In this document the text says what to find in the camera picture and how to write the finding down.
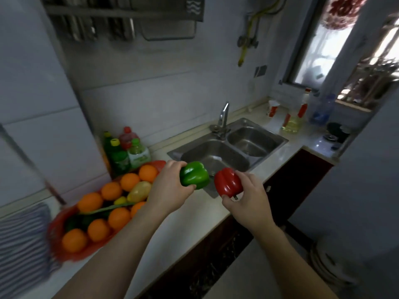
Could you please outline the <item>person's left hand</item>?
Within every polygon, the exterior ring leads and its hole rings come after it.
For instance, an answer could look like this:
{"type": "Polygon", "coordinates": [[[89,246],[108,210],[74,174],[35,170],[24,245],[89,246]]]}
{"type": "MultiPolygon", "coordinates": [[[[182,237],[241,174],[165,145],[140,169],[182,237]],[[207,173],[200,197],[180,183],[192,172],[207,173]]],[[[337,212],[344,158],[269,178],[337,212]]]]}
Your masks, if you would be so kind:
{"type": "Polygon", "coordinates": [[[184,161],[169,160],[155,179],[149,193],[146,207],[158,216],[166,218],[178,210],[188,197],[180,196],[180,170],[186,166],[184,161]]]}

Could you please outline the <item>green bell pepper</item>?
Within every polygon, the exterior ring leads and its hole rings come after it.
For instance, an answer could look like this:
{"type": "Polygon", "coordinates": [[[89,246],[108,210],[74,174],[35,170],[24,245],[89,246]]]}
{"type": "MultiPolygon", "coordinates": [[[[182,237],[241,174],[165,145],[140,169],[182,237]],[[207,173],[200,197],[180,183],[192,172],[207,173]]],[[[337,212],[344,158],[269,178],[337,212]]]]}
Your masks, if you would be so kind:
{"type": "Polygon", "coordinates": [[[210,182],[208,171],[199,161],[190,162],[182,167],[179,177],[182,186],[195,185],[196,190],[206,187],[210,182]]]}

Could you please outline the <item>red bell pepper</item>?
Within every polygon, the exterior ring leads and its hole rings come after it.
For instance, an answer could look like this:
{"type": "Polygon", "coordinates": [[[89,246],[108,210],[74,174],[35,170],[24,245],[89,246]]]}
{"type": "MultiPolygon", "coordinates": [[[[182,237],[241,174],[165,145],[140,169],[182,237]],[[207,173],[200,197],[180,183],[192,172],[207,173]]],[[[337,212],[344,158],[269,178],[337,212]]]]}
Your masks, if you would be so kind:
{"type": "Polygon", "coordinates": [[[235,170],[225,167],[214,176],[214,185],[219,196],[228,196],[237,201],[240,193],[243,192],[242,182],[235,170]]]}

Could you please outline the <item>person's left forearm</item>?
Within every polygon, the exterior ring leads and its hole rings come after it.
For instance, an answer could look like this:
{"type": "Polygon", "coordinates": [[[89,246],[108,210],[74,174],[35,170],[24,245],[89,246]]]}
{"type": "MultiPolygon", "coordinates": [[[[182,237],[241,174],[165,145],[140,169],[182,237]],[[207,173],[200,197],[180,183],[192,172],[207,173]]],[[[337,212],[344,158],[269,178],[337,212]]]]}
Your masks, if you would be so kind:
{"type": "Polygon", "coordinates": [[[52,299],[124,299],[149,241],[174,210],[166,201],[147,202],[52,299]]]}

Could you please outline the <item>person's right forearm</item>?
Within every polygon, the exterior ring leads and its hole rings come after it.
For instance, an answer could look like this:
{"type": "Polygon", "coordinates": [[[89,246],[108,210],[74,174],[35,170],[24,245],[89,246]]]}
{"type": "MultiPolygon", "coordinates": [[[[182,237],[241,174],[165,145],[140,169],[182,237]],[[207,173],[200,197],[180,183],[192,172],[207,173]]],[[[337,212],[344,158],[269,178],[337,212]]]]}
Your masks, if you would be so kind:
{"type": "Polygon", "coordinates": [[[248,228],[264,250],[283,299],[339,299],[276,225],[248,228]]]}

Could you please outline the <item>yellow bell pepper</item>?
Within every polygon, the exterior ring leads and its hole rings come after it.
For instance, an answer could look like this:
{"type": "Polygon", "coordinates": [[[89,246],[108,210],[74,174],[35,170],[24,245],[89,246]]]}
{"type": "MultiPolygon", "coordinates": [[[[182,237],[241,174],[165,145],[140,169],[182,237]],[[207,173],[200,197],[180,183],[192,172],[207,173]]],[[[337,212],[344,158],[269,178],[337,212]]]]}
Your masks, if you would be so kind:
{"type": "Polygon", "coordinates": [[[144,201],[151,191],[152,184],[148,181],[138,182],[127,195],[127,201],[132,203],[139,203],[144,201]]]}

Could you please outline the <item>clear bottle with green cap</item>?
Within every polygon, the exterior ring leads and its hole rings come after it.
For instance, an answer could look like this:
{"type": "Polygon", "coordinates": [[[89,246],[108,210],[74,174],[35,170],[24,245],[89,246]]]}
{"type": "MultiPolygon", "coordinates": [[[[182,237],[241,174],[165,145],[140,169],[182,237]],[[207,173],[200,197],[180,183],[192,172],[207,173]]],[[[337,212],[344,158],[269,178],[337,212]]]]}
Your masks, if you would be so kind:
{"type": "Polygon", "coordinates": [[[151,155],[148,148],[142,145],[139,138],[131,140],[127,150],[132,169],[137,169],[142,165],[151,162],[151,155]]]}

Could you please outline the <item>red bottle with red cap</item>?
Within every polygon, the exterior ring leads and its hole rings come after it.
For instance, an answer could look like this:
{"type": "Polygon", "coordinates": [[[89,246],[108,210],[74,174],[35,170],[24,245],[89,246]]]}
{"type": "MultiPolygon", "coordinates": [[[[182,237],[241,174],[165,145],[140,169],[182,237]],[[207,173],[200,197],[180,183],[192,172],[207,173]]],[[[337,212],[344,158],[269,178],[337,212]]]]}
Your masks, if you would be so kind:
{"type": "Polygon", "coordinates": [[[139,139],[139,136],[135,132],[133,132],[129,126],[125,126],[123,128],[123,133],[119,135],[118,139],[120,141],[122,149],[127,151],[132,145],[132,140],[139,139]]]}

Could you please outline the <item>dark green vegetables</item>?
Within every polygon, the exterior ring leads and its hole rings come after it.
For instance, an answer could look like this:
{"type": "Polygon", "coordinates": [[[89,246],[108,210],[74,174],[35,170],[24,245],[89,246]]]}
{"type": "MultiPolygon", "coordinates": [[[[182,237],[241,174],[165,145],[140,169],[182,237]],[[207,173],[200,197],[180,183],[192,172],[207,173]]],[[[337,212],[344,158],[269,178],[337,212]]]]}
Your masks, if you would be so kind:
{"type": "Polygon", "coordinates": [[[94,215],[76,214],[69,217],[64,223],[64,232],[67,233],[74,229],[87,232],[89,225],[97,218],[94,215]]]}

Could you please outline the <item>white bottle with red label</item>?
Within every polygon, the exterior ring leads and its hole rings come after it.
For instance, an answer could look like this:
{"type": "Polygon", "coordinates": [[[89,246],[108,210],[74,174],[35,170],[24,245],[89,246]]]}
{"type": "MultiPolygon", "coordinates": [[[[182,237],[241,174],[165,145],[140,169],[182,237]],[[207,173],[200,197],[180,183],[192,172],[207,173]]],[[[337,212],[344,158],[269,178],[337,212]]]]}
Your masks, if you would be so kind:
{"type": "Polygon", "coordinates": [[[298,111],[298,118],[300,118],[300,119],[302,119],[304,117],[304,115],[306,114],[306,111],[308,109],[308,101],[309,101],[311,92],[312,92],[311,88],[305,88],[305,91],[302,95],[301,106],[298,111]]]}

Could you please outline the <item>black pot on counter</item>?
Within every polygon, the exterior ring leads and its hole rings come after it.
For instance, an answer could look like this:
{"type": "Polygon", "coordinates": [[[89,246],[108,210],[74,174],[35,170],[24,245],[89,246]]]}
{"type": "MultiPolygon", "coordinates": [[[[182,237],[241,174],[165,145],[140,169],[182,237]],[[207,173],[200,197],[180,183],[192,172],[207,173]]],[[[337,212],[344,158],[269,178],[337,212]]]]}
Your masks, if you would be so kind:
{"type": "Polygon", "coordinates": [[[340,123],[329,122],[326,125],[327,132],[336,137],[336,142],[343,144],[347,138],[352,134],[352,130],[340,123]]]}

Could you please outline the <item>white refrigerator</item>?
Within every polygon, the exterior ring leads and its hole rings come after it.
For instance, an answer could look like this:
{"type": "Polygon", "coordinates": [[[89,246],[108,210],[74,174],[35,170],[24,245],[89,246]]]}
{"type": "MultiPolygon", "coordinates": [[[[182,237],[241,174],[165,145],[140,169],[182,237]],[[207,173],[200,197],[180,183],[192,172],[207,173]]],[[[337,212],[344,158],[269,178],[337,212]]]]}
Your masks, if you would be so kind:
{"type": "Polygon", "coordinates": [[[111,181],[41,0],[0,0],[0,208],[111,181]]]}

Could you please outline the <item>striped grey towel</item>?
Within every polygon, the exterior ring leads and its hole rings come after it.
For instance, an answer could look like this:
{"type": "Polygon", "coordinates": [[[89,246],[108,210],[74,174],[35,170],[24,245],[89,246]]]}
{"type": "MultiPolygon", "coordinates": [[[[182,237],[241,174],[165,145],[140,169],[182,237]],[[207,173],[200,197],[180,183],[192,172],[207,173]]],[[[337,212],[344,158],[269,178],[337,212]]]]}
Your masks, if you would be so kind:
{"type": "Polygon", "coordinates": [[[47,239],[51,221],[43,202],[0,219],[0,299],[21,296],[62,267],[47,239]]]}

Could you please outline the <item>red window decoration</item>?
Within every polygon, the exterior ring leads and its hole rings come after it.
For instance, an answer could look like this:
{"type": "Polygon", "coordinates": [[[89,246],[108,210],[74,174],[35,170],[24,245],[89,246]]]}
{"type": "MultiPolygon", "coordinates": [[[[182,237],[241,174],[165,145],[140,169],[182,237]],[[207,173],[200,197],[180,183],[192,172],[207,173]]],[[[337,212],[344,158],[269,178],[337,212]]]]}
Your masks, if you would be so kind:
{"type": "Polygon", "coordinates": [[[353,26],[367,0],[327,0],[320,24],[328,30],[344,30],[353,26]]]}

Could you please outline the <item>metal wall dish rack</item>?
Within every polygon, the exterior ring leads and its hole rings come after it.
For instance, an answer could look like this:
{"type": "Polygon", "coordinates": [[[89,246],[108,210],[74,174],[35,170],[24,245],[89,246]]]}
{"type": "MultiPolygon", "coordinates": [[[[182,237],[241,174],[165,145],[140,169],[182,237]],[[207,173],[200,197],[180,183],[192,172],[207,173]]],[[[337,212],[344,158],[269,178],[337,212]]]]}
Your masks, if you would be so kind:
{"type": "Polygon", "coordinates": [[[74,41],[96,41],[103,19],[109,40],[194,39],[205,0],[41,0],[48,16],[74,41]]]}

